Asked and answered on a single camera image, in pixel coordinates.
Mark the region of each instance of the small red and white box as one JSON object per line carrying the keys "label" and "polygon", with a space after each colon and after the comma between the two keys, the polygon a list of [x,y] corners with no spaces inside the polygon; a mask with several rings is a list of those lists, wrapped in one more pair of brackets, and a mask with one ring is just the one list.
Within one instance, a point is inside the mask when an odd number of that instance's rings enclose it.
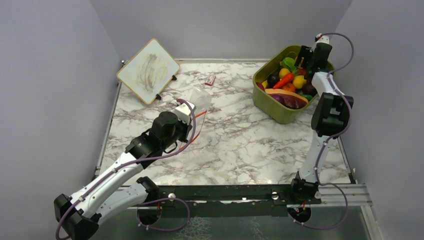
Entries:
{"label": "small red and white box", "polygon": [[204,81],[204,84],[212,86],[212,84],[215,81],[215,75],[213,75],[212,73],[209,74],[209,76],[207,76],[206,80]]}

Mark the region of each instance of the bolt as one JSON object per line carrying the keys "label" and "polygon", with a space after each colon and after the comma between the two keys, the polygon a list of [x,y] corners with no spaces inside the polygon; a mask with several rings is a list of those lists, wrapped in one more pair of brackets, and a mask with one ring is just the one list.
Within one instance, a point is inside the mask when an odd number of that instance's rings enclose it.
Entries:
{"label": "bolt", "polygon": [[321,199],[321,193],[319,191],[315,192],[315,198],[316,199]]}
{"label": "bolt", "polygon": [[276,191],[273,191],[273,192],[272,192],[272,196],[271,196],[271,198],[272,198],[273,200],[277,200],[277,199],[278,199],[278,193],[277,193]]}
{"label": "bolt", "polygon": [[175,196],[175,193],[173,193],[173,192],[171,192],[169,195],[168,195],[168,198],[170,198],[171,200],[171,202],[173,201],[173,199],[175,198],[176,196]]}

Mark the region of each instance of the green pepper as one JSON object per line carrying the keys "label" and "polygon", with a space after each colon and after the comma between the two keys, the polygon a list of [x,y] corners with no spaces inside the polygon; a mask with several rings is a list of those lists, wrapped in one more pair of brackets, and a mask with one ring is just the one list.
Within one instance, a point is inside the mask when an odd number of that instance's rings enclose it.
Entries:
{"label": "green pepper", "polygon": [[311,101],[312,98],[314,97],[314,96],[309,95],[309,94],[301,94],[301,96],[304,97],[305,99],[307,99],[308,101]]}

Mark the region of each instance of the cable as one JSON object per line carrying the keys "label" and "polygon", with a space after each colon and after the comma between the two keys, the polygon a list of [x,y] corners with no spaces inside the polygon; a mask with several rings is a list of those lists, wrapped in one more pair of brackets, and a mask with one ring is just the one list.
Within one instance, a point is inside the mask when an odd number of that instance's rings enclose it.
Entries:
{"label": "cable", "polygon": [[333,138],[337,138],[338,136],[340,136],[340,135],[342,135],[342,134],[344,134],[348,129],[349,129],[349,127],[351,126],[351,124],[352,124],[352,118],[351,118],[351,116],[352,116],[352,107],[351,107],[351,105],[349,104],[349,102],[348,102],[348,100],[346,99],[346,97],[343,95],[343,93],[341,93],[338,89],[336,89],[336,86],[334,86],[334,84],[333,84],[333,82],[330,80],[330,74],[332,74],[332,73],[334,73],[334,72],[336,72],[336,71],[339,71],[339,70],[342,70],[342,69],[344,69],[347,65],[349,65],[351,62],[352,62],[352,59],[354,58],[354,54],[355,54],[355,49],[354,49],[354,44],[353,44],[353,42],[351,41],[351,39],[348,37],[348,36],[346,36],[346,35],[344,35],[344,34],[341,34],[341,33],[338,33],[338,32],[329,32],[329,33],[324,33],[324,34],[322,34],[322,36],[325,36],[325,35],[338,35],[338,36],[342,36],[343,38],[345,38],[348,42],[349,42],[349,44],[350,44],[350,47],[352,48],[352,53],[351,53],[351,55],[350,55],[350,58],[349,58],[349,61],[347,61],[347,63],[345,64],[345,65],[343,65],[342,67],[340,67],[340,68],[338,68],[338,69],[335,69],[335,70],[331,70],[331,71],[329,71],[328,73],[327,73],[327,79],[328,79],[328,82],[330,83],[330,85],[331,85],[331,88],[341,97],[341,99],[343,99],[343,102],[344,102],[344,104],[346,104],[346,106],[347,106],[347,109],[348,109],[348,112],[349,112],[349,120],[347,121],[347,125],[346,125],[346,127],[341,131],[341,132],[339,132],[339,133],[336,133],[336,134],[334,134],[334,135],[331,135],[331,136],[329,136],[325,141],[324,141],[324,144],[322,145],[322,147],[321,147],[321,149],[320,149],[320,151],[319,151],[319,153],[318,153],[318,157],[316,158],[316,161],[315,161],[315,176],[316,176],[316,181],[318,182],[318,184],[320,185],[320,186],[327,186],[327,185],[332,185],[332,186],[334,186],[335,188],[337,188],[340,192],[341,192],[341,194],[343,195],[343,198],[344,198],[344,202],[346,203],[346,207],[345,207],[345,212],[344,212],[344,215],[343,215],[343,218],[338,222],[338,223],[336,223],[336,224],[334,224],[334,225],[332,225],[332,226],[327,226],[327,227],[319,227],[319,226],[311,226],[311,225],[308,225],[308,224],[304,224],[303,222],[299,222],[299,221],[297,221],[297,220],[295,220],[290,214],[289,214],[289,216],[293,219],[293,222],[295,222],[295,223],[297,223],[297,224],[299,224],[299,225],[302,225],[303,227],[307,227],[307,228],[310,228],[310,229],[316,229],[316,230],[330,230],[330,229],[334,229],[334,228],[337,228],[338,226],[340,226],[341,224],[343,224],[344,222],[345,222],[345,220],[346,220],[346,218],[348,217],[348,212],[349,212],[349,204],[348,204],[348,198],[346,197],[346,194],[345,194],[345,192],[343,192],[343,190],[339,187],[339,186],[337,186],[336,184],[334,184],[334,183],[331,183],[331,182],[328,182],[328,183],[321,183],[321,181],[320,181],[320,178],[318,177],[318,163],[320,162],[320,158],[321,158],[321,155],[323,155],[323,152],[324,152],[324,149],[325,149],[325,147],[327,146],[327,143],[330,141],[330,139],[333,139]]}
{"label": "cable", "polygon": [[178,230],[184,228],[189,223],[189,220],[190,220],[190,208],[189,208],[189,205],[187,205],[187,203],[184,200],[176,198],[176,197],[173,197],[173,198],[166,197],[166,198],[161,198],[161,199],[157,199],[157,200],[153,200],[153,201],[143,202],[141,205],[154,204],[154,203],[162,202],[162,201],[166,201],[166,200],[168,200],[168,201],[177,200],[178,202],[181,202],[182,204],[184,204],[185,208],[187,209],[187,218],[185,219],[184,223],[181,226],[175,227],[175,228],[159,228],[159,227],[154,227],[154,226],[150,226],[150,225],[144,225],[142,223],[142,221],[140,220],[139,216],[137,215],[136,217],[137,217],[137,221],[138,221],[138,226],[139,227],[143,226],[147,230],[153,229],[153,230],[158,230],[158,231],[163,231],[163,232],[174,232],[174,231],[178,231]]}
{"label": "cable", "polygon": [[67,239],[69,239],[70,237],[69,236],[67,236],[67,237],[60,237],[59,236],[59,232],[60,232],[60,230],[61,230],[61,227],[62,227],[62,225],[64,224],[64,221],[65,221],[65,219],[66,219],[66,217],[69,215],[69,213],[72,211],[72,209],[74,209],[81,201],[80,201],[80,199],[82,199],[82,200],[85,200],[85,198],[94,190],[94,189],[96,189],[101,183],[103,183],[103,181],[105,181],[107,178],[109,178],[111,175],[113,175],[114,173],[117,173],[120,169],[122,169],[122,168],[124,168],[124,167],[126,167],[126,166],[128,166],[128,165],[131,165],[131,164],[138,164],[138,163],[141,163],[141,162],[145,162],[145,161],[151,161],[151,160],[159,160],[159,159],[166,159],[166,158],[169,158],[169,157],[172,157],[172,156],[175,156],[175,155],[177,155],[177,154],[179,154],[179,153],[181,153],[182,151],[184,151],[192,142],[193,142],[193,138],[195,137],[195,132],[196,132],[196,115],[195,115],[195,111],[193,110],[193,108],[190,106],[190,104],[187,102],[187,101],[185,101],[185,100],[183,100],[183,99],[178,99],[178,101],[179,102],[182,102],[183,104],[186,104],[187,105],[187,107],[190,109],[190,113],[191,113],[191,119],[193,119],[193,129],[192,129],[192,132],[191,132],[191,136],[190,136],[190,139],[188,140],[188,142],[187,142],[187,144],[186,145],[184,145],[182,148],[180,148],[178,151],[176,151],[176,152],[173,152],[173,153],[171,153],[171,154],[168,154],[168,155],[165,155],[165,156],[155,156],[155,157],[146,157],[146,158],[139,158],[139,159],[136,159],[136,160],[133,160],[133,161],[129,161],[129,162],[126,162],[126,163],[123,163],[123,164],[121,164],[121,165],[119,165],[118,167],[116,167],[115,168],[115,171],[110,171],[110,172],[108,172],[106,175],[104,175],[98,182],[96,182],[90,189],[88,189],[83,195],[81,195],[81,197],[79,198],[79,199],[77,199],[66,211],[65,211],[65,213],[63,214],[63,216],[60,218],[60,220],[59,220],[59,223],[57,224],[57,228],[56,228],[56,233],[55,233],[55,236],[56,236],[56,240],[67,240]]}

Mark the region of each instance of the white marble surface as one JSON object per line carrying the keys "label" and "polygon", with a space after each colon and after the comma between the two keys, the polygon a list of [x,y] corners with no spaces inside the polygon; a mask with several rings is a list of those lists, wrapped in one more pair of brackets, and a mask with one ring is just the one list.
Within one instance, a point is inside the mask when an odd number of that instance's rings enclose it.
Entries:
{"label": "white marble surface", "polygon": [[[281,125],[255,107],[253,75],[264,63],[182,63],[177,81],[161,93],[162,100],[145,105],[122,85],[100,171],[105,171],[131,139],[149,129],[162,111],[188,85],[212,95],[211,111],[200,136],[177,156],[158,160],[131,178],[150,177],[157,185],[289,184],[302,166],[312,140],[310,122],[316,101],[293,123]],[[213,86],[204,84],[209,73]],[[339,145],[332,146],[321,181],[349,183]]]}

